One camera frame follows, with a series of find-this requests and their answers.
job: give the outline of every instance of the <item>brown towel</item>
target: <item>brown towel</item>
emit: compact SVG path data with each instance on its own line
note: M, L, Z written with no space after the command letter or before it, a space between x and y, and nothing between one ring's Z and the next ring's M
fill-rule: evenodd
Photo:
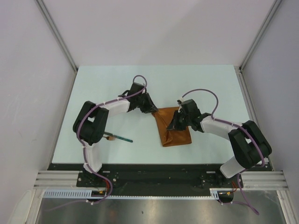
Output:
M171 123L174 111L178 110L178 107L167 107L159 109L158 112L152 113L155 117L161 143L163 147L168 146L180 146L192 143L189 127L184 131L168 131L166 128Z

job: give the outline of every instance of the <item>wall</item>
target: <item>wall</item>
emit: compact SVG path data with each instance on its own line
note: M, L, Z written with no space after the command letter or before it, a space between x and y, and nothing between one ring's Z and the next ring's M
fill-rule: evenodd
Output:
M273 1L44 2L78 66L240 65Z
M0 7L0 217L50 160L74 73L33 0Z
M258 121L299 208L299 1L285 0L244 75Z

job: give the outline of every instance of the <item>purple cord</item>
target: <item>purple cord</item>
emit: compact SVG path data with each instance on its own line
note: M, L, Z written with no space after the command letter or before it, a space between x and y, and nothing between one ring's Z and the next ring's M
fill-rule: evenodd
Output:
M210 91L210 90L207 90L207 89L195 89L195 90L190 90L190 91L188 91L187 93L185 93L185 94L182 96L182 98L184 98L187 94L189 94L189 93L191 93L191 92L194 92L194 91L206 91L206 92L209 92L209 93L211 93L211 94L213 94L213 95L215 96L215 98L216 98L216 106L215 106L215 108L213 109L213 111L212 111L212 113L211 113L211 118L212 118L213 120L215 120L215 121L219 121L219 122L222 122L222 123L225 123L225 124L228 124L228 125L232 125L232 126L235 126L235 127L239 128L240 130L242 130L242 131L247 135L247 137L251 140L251 142L252 142L253 145L255 146L255 148L256 148L256 150L257 150L259 156L261 157L262 164L261 164L261 165L257 165L257 166L259 166L259 167L263 167L263 166L265 165L265 159L264 159L264 157L263 157L263 154L262 154L262 152L261 152L261 149L260 149L259 146L257 145L256 141L253 139L253 137L247 132L247 130L244 129L242 126L237 125L237 124L235 124L235 123L229 122L229 121L227 121L227 120L221 120L221 119L218 119L218 118L215 118L215 117L214 117L214 113L215 113L215 111L216 111L216 109L217 109L217 107L218 107L218 104L219 104L219 99L218 99L217 95L216 95L214 92L212 92L212 91ZM240 181L239 181L239 180L240 180L240 173L237 174L238 186L239 186L240 192L241 192L241 194L242 194L244 200L245 200L247 203L244 203L244 202L232 202L232 203L223 203L223 204L243 204L243 205L246 205L246 206L250 207L251 210L252 210L255 214L259 215L260 213L259 213L259 212L258 212L258 211L257 211L251 204L250 204L248 198L246 197L246 195L245 195L245 193L244 193L244 191L243 191L243 189L242 189L242 187L241 187L241 184L240 184Z
M78 127L78 130L77 130L77 139L78 139L79 142L83 145L83 157L84 157L84 161L85 161L87 167L89 168L89 170L90 170L93 174L95 174L95 175L97 175L98 177L100 177L100 178L102 178L102 179L108 181L108 183L109 183L109 185L110 185L110 191L109 191L109 193L108 193L107 195L105 195L102 199L100 199L99 201L93 202L93 204L101 203L101 202L104 201L107 197L109 197L109 196L111 195L111 193L112 193L113 186L112 186L111 181L110 181L108 178L106 178L106 177L104 177L104 176L98 174L97 172L95 172L95 171L89 166L89 164L88 164L88 162L87 162L87 157L86 157L86 144L80 139L80 131L81 131L82 125L83 125L83 123L86 121L86 119L89 117L89 115L90 115L95 109L99 108L100 106L107 105L107 104L110 104L110 103L114 103L114 102L116 102L116 101L122 101L122 100L128 99L128 98L130 98L130 97L136 96L136 95L139 94L139 93L142 93L142 92L146 89L146 87L147 87L147 85L148 85L148 82L147 82L146 78L145 78L144 76L142 76L142 75L137 75L137 76L135 76L135 77L133 78L133 82L135 81L135 79L136 79L137 77L141 77L141 78L143 78L144 81L145 81L145 85L144 85L144 87L143 87L142 90L140 90L140 91L138 91L138 92L136 92L136 93L134 93L134 94L132 94L132 95L129 95L129 96L126 96L126 97L123 97L123 98L113 99L113 100L110 100L110 101L106 102L105 104L104 104L104 103L101 103L101 104L98 104L98 105L94 106L94 107L93 107L93 108L92 108L92 109L91 109L91 110L90 110L90 111L83 117L83 119L82 119L82 121L81 121L81 123L80 123L80 125L79 125L79 127ZM59 206L57 206L57 207L48 209L48 210L46 210L46 211L52 211L52 210L55 210L55 209L59 209L59 208L62 208L62 207L64 207L64 206L66 206L66 205L69 205L69 204L72 204L72 203L77 203L77 202L86 202L86 200L76 200L76 201L73 201L73 202L68 202L68 203L59 205Z

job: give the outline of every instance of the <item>purple cable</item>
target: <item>purple cable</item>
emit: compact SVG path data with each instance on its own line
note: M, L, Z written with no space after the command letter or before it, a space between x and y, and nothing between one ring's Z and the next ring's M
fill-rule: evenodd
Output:
M104 177L104 176L98 174L97 172L95 172L95 171L89 166L88 161L87 161L87 157L86 157L86 144L80 139L80 131L81 131L82 125L83 125L83 123L86 121L86 119L89 117L89 115L90 115L95 109L97 109L98 107L103 106L103 105L107 105L107 104L110 104L110 103L114 103L114 102L116 102L116 101L122 101L122 100L128 99L128 98L130 98L130 97L136 96L136 95L139 94L139 93L142 93L142 92L146 89L146 87L147 87L147 85L148 85L148 82L147 82L146 78L145 78L144 76L142 76L142 75L137 75L137 76L135 76L135 77L133 78L133 82L135 81L135 79L136 79L137 77L141 77L141 78L143 78L144 81L145 81L145 85L144 85L144 87L143 87L142 90L140 90L140 91L138 91L138 92L136 92L136 93L134 93L134 94L132 94L132 95L129 95L129 96L126 96L126 97L123 97L123 98L113 99L113 100L110 100L110 101L106 102L105 104L104 104L104 103L101 103L101 104L98 104L98 105L94 106L94 107L93 107L93 108L92 108L92 109L91 109L91 110L90 110L90 111L83 117L83 119L82 119L82 121L81 121L81 123L80 123L80 125L79 125L79 127L78 127L78 130L77 130L77 139L78 139L79 142L83 145L83 157L84 157L84 161L85 161L87 167L89 168L89 170L90 170L93 174L95 174L95 175L97 175L98 177L100 177L100 178L102 178L102 179L108 181L108 183L109 183L109 185L110 185L110 191L109 191L109 193L108 193L107 195L105 195L102 199L100 199L99 201L93 202L93 204L101 203L101 202L104 201L107 197L109 197L109 196L111 195L111 193L112 193L113 186L112 186L111 181L110 181L108 178L106 178L106 177ZM67 205L69 205L69 204L77 203L77 202L86 202L86 200L76 200L76 201L68 202L68 203L59 205L59 206L57 206L57 207L51 208L51 209L47 209L47 210L45 210L45 211L52 211L52 210L59 209L59 208L62 208L62 207L64 207L64 206L67 206Z
M256 148L256 150L257 150L259 156L261 157L262 164L261 164L261 165L257 165L257 166L259 166L259 167L263 167L263 166L265 165L265 160L264 160L263 154L262 154L262 152L261 152L261 149L260 149L259 146L257 145L256 141L253 139L253 137L247 132L247 130L244 129L242 126L237 125L237 124L235 124L235 123L229 122L229 121L227 121L227 120L221 120L221 119L218 119L218 118L215 118L215 117L214 117L214 113L215 113L215 111L216 111L216 109L217 109L217 107L218 107L218 104L219 104L219 99L218 99L217 95L216 95L214 92L212 92L212 91L210 91L210 90L207 90L207 89L195 89L195 90L191 90L191 91L188 91L187 93L185 93L185 94L182 96L182 98L184 98L187 94L189 94L189 93L191 93L191 92L194 92L194 91L206 91L206 92L209 92L209 93L211 93L211 94L213 94L213 95L215 96L215 98L216 98L216 106L215 106L215 108L213 109L213 111L212 111L212 113L211 113L211 118L212 118L213 120L215 120L215 121L218 121L218 122L221 122L221 123L225 123L225 124L228 124L228 125L232 125L232 126L235 126L235 127L239 128L240 130L242 130L242 131L247 135L247 137L251 140L251 142L252 142L253 145L255 146L255 148ZM242 194L244 200L245 200L247 203L244 203L244 202L232 202L232 203L223 203L223 204L243 204L243 205L246 205L246 206L250 207L251 210L252 210L255 214L259 215L260 213L259 213L259 212L258 212L258 211L257 211L251 204L250 204L248 198L246 197L246 195L245 195L245 193L244 193L244 191L243 191L243 189L242 189L242 187L241 187L241 184L240 184L240 181L239 181L239 180L240 180L240 173L237 174L238 186L239 186L240 192L241 192L241 194Z

